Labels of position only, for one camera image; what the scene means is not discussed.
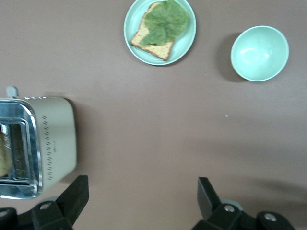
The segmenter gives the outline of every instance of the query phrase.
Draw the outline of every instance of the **bread slice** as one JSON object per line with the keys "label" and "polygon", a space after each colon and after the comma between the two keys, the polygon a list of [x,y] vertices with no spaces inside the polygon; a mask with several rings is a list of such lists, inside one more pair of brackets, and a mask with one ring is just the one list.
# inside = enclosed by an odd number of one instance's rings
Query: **bread slice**
{"label": "bread slice", "polygon": [[130,44],[140,48],[146,52],[151,53],[152,55],[161,58],[163,61],[167,61],[172,49],[173,44],[175,41],[166,42],[164,45],[156,46],[156,45],[146,45],[141,46],[140,42],[149,34],[148,28],[145,26],[145,16],[148,14],[156,5],[160,4],[160,1],[154,2],[151,4],[147,10],[147,12],[143,15],[141,19],[141,23],[139,26],[139,30],[136,32],[132,40],[130,41]]}
{"label": "bread slice", "polygon": [[7,176],[12,167],[10,150],[5,146],[4,134],[0,129],[0,176]]}

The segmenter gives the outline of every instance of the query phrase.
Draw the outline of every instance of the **mint green plate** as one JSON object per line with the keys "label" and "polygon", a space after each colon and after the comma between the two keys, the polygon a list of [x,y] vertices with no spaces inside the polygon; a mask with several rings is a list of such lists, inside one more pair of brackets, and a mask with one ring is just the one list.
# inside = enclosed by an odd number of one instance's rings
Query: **mint green plate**
{"label": "mint green plate", "polygon": [[168,61],[163,61],[162,59],[159,59],[152,54],[129,44],[129,41],[134,37],[135,33],[139,29],[143,15],[148,10],[149,6],[156,1],[158,0],[136,0],[131,5],[124,22],[124,36],[126,44],[134,56],[147,64],[161,66],[168,65],[179,60],[190,49],[196,35],[196,18],[193,9],[186,0],[176,0],[176,2],[180,4],[188,13],[189,22],[187,29],[175,41]]}
{"label": "mint green plate", "polygon": [[247,29],[235,40],[231,63],[235,71],[249,81],[265,81],[285,67],[289,45],[277,29],[260,25]]}

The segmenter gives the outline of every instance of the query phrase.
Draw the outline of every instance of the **green lettuce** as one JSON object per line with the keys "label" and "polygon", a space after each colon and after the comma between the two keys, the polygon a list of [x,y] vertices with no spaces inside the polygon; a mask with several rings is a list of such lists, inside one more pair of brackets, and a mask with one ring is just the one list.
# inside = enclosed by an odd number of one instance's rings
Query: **green lettuce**
{"label": "green lettuce", "polygon": [[174,41],[185,31],[188,20],[187,12],[174,0],[161,2],[145,16],[149,34],[141,41],[141,46],[160,46]]}

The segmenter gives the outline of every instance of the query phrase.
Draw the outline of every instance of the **toaster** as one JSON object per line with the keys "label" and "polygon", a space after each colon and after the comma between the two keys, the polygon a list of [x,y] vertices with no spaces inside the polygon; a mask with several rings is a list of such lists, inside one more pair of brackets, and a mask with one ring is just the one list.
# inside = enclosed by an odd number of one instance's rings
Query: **toaster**
{"label": "toaster", "polygon": [[73,108],[61,97],[0,99],[0,197],[31,199],[76,166]]}

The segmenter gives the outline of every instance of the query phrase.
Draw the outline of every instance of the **mint green bowl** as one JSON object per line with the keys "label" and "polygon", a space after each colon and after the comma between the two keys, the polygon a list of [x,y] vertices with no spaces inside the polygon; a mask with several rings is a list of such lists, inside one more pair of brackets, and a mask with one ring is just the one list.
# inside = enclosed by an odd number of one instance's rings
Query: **mint green bowl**
{"label": "mint green bowl", "polygon": [[249,81],[265,81],[285,67],[289,45],[285,36],[270,26],[247,29],[235,40],[231,63],[235,71]]}

